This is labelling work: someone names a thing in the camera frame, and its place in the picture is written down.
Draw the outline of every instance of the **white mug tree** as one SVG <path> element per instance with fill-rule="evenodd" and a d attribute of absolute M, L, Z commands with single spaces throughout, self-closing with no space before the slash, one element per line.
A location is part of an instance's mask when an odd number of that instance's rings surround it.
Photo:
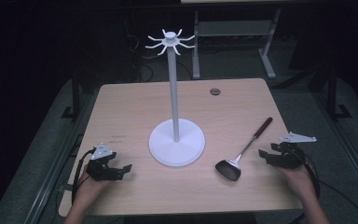
<path fill-rule="evenodd" d="M 176 49 L 177 45 L 191 49 L 194 46 L 187 46 L 181 41 L 188 41 L 194 38 L 179 39 L 178 34 L 174 32 L 165 32 L 163 39 L 149 38 L 154 41 L 160 41 L 159 44 L 149 47 L 154 49 L 158 46 L 164 46 L 164 49 L 158 55 L 162 55 L 167 50 L 168 71 L 170 75 L 171 101 L 172 101 L 172 119 L 161 122 L 150 134 L 149 147 L 150 152 L 157 161 L 174 167 L 186 166 L 200 157 L 205 147 L 205 137 L 201 128 L 194 122 L 187 119 L 179 119 L 178 95 L 176 81 L 176 54 L 180 55 Z"/>

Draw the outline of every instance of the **round white base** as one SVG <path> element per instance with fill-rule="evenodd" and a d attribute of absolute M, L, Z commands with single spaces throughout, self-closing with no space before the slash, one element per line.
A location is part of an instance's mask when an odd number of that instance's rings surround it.
<path fill-rule="evenodd" d="M 168 166 L 186 166 L 202 154 L 205 136 L 197 124 L 179 119 L 179 141 L 176 143 L 173 140 L 173 122 L 169 119 L 150 134 L 149 147 L 159 162 Z"/>

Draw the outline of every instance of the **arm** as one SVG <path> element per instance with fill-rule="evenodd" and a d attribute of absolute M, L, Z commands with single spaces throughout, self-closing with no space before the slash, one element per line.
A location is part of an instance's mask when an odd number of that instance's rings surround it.
<path fill-rule="evenodd" d="M 289 187 L 301 201 L 307 223 L 329 224 L 330 221 L 316 197 L 315 189 L 310 181 L 310 175 L 305 167 L 300 166 L 292 170 L 280 167 L 275 168 L 286 177 Z"/>
<path fill-rule="evenodd" d="M 77 189 L 75 201 L 63 222 L 64 224 L 82 223 L 92 203 L 98 199 L 106 188 L 113 186 L 114 181 L 111 180 L 94 180 L 86 174 L 86 169 L 87 166 L 84 167 L 83 174 L 79 178 L 79 188 Z"/>

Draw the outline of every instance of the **black spatula head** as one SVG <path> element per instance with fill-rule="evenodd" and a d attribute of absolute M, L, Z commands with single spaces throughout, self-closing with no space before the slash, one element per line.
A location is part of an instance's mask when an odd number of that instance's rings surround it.
<path fill-rule="evenodd" d="M 218 162 L 215 168 L 220 175 L 231 181 L 237 181 L 241 176 L 241 170 L 231 165 L 228 161 Z"/>

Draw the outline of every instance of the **wooden table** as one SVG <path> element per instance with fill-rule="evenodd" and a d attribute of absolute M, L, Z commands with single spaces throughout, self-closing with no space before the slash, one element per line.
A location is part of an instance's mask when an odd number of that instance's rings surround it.
<path fill-rule="evenodd" d="M 89 210 L 90 215 L 191 214 L 301 208 L 283 177 L 258 156 L 287 134 L 277 106 L 261 78 L 181 81 L 179 117 L 198 124 L 205 149 L 198 160 L 182 168 L 165 166 L 151 155 L 148 141 L 162 121 L 172 118 L 170 85 L 166 82 L 115 84 L 101 88 L 77 161 L 101 142 L 117 157 L 110 167 L 132 164 L 130 173 L 108 189 Z M 213 96 L 210 89 L 220 95 Z M 243 154 L 237 182 L 225 180 L 214 166 L 235 159 L 268 118 L 272 123 Z M 60 214 L 71 207 L 64 193 Z"/>

